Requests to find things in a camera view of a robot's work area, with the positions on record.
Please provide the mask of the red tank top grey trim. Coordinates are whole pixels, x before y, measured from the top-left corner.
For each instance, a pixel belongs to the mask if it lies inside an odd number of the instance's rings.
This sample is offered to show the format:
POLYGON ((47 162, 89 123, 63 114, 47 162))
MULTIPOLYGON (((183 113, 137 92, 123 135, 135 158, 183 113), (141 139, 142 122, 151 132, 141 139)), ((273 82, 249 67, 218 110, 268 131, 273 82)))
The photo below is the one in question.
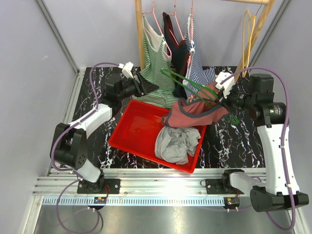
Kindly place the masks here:
POLYGON ((169 113, 162 117, 162 124, 173 128, 187 128, 211 125, 228 117, 229 111, 216 102, 219 91, 215 85, 215 82, 209 83, 188 99, 178 99, 172 105, 169 113))

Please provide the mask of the green plastic hanger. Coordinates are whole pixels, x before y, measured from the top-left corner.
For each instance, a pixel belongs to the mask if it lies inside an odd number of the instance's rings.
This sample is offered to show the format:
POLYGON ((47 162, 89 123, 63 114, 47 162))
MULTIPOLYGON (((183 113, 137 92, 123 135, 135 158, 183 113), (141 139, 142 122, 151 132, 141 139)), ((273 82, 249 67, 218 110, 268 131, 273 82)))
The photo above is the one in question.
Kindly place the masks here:
MULTIPOLYGON (((206 85, 201 85, 201 84, 198 84, 196 82, 190 81, 190 80, 186 79, 185 77, 183 77, 183 76, 181 76, 175 72, 170 71, 170 73, 173 75, 176 75, 177 77, 179 77, 181 79, 183 79, 182 82, 176 80, 175 83, 181 85, 184 89, 190 91, 191 95, 197 94, 201 88, 206 87, 206 85)), ((225 119, 227 122, 230 122, 234 125, 239 124, 239 120, 234 114, 230 114, 228 117, 225 117, 223 119, 225 119)))

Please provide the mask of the yellow plastic hanger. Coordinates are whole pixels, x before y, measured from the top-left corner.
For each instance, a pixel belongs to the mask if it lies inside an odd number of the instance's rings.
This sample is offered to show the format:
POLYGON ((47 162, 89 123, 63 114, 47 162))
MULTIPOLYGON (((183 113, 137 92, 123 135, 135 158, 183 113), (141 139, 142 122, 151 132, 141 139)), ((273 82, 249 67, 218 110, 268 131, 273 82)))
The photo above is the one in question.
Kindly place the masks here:
POLYGON ((256 16, 250 13, 247 9, 243 16, 243 29, 242 29, 242 67, 243 69, 248 68, 250 64, 251 54, 251 42, 252 35, 255 28, 256 16))

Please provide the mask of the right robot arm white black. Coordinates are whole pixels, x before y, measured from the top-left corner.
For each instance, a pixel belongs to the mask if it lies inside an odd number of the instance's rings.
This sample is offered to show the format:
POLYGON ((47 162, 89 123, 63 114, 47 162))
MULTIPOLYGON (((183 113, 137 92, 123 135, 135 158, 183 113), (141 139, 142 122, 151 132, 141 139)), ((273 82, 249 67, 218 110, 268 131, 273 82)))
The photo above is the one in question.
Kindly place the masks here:
POLYGON ((274 102, 274 79, 268 74, 253 74, 246 92, 234 90, 234 77, 220 72, 216 78, 220 102, 226 107, 248 111, 259 134, 266 166, 266 181, 251 178, 241 169, 225 170, 221 189, 231 194, 240 190, 248 195, 256 212, 289 210, 291 198, 296 208, 308 205, 309 197, 296 182, 289 150, 287 107, 274 102))

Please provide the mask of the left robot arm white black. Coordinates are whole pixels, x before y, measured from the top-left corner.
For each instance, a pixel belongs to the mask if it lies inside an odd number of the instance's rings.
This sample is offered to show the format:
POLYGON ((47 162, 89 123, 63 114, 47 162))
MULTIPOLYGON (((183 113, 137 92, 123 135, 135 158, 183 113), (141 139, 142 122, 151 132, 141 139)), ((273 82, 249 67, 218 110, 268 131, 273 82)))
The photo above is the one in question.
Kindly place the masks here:
POLYGON ((88 188, 93 193, 101 193, 105 182, 100 178, 102 171, 88 159, 88 137, 118 113, 122 100, 130 96, 140 98, 158 88, 141 74, 126 80, 110 77, 92 110, 76 121, 56 126, 50 152, 53 167, 59 172, 69 171, 77 175, 88 182, 88 188))

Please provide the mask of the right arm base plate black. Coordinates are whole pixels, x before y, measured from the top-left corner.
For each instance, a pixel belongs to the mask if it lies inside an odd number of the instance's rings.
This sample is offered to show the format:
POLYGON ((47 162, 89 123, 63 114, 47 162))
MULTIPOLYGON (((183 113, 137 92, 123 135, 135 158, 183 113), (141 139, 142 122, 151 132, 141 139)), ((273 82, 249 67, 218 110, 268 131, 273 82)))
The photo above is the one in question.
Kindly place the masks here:
POLYGON ((200 185, 205 188, 208 195, 233 194, 225 189, 221 179, 203 179, 200 185))

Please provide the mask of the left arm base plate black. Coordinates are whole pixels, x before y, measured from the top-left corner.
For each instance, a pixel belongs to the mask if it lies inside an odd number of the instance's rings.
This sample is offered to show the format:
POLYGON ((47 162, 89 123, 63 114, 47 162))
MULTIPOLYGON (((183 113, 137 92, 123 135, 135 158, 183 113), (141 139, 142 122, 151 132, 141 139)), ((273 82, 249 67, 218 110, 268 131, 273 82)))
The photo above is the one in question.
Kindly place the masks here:
POLYGON ((78 194, 113 194, 118 195, 120 191, 121 180, 116 178, 100 178, 96 183, 81 181, 78 183, 78 194))

